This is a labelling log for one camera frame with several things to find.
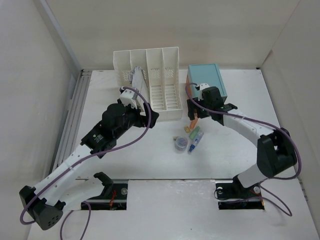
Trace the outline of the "orange highlighter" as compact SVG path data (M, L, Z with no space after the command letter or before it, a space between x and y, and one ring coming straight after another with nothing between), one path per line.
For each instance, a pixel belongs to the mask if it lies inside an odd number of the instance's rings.
M194 119L190 122L189 128L193 130L197 125L198 119Z

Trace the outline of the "clear blue glue bottle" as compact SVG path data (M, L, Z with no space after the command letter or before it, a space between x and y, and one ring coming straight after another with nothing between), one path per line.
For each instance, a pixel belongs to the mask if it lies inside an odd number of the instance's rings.
M204 135L204 132L202 130L199 130L198 133L193 138L193 140L192 140L192 142L191 142L191 144L189 146L188 153L192 153L193 152L193 150L197 147L197 145L201 141L203 135Z

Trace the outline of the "white spiral manual booklet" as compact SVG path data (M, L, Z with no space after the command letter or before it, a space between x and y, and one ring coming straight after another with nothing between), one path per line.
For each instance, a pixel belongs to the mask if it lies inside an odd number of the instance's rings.
M149 102L149 90L147 87L147 81L144 75L144 70L140 66L136 66L129 73L128 80L131 86L139 90L140 94L145 98L147 102Z

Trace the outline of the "clear round pin container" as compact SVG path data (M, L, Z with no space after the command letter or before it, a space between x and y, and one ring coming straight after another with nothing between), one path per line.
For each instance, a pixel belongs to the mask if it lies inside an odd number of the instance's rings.
M178 151L184 152L187 149L188 143L188 139L184 136L174 138L174 146Z

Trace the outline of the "teal orange drawer box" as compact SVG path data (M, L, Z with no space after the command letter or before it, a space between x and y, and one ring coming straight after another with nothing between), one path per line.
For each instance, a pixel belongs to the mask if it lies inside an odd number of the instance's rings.
M213 95L216 96L220 93L218 97L218 106L214 107L214 111L218 111L220 107L225 104L227 99L227 91L220 73L220 68L218 64L192 64L188 66L188 72L186 77L186 93L188 99L197 99L198 92L195 89L195 85L207 83L209 87L216 87L217 89L213 91ZM214 121L218 122L223 119L220 114L214 114Z

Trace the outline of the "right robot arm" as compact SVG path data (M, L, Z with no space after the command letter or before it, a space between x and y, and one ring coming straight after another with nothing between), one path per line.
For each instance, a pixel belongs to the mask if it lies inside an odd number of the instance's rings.
M215 86L206 83L194 86L199 95L187 100L189 119L211 118L245 137L257 149L254 165L234 176L231 183L217 185L218 199L255 197L254 188L259 183L279 179L278 175L288 168L302 166L297 146L285 128L247 117L237 106L225 103Z

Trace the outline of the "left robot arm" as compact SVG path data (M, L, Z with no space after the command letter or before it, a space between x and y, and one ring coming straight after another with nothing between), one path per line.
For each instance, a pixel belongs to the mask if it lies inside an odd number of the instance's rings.
M149 103L143 104L145 115L131 103L122 101L109 105L102 119L83 137L80 144L51 174L35 186L19 191L23 210L19 220L23 225L36 223L42 230L52 228L63 214L87 199L111 195L113 180L96 166L107 153L121 150L141 138L116 146L117 140L131 127L153 128L159 114Z

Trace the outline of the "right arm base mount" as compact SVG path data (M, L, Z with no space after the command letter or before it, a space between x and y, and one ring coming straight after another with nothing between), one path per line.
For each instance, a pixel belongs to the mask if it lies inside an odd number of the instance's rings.
M219 210L264 210L259 182L243 187L237 177L215 183Z

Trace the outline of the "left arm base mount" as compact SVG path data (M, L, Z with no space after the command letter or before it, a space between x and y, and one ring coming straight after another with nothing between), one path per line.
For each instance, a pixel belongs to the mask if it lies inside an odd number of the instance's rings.
M112 180L103 172L93 176L99 180L103 189L97 196L87 200L93 211L125 211L127 209L127 197L129 191L128 180Z

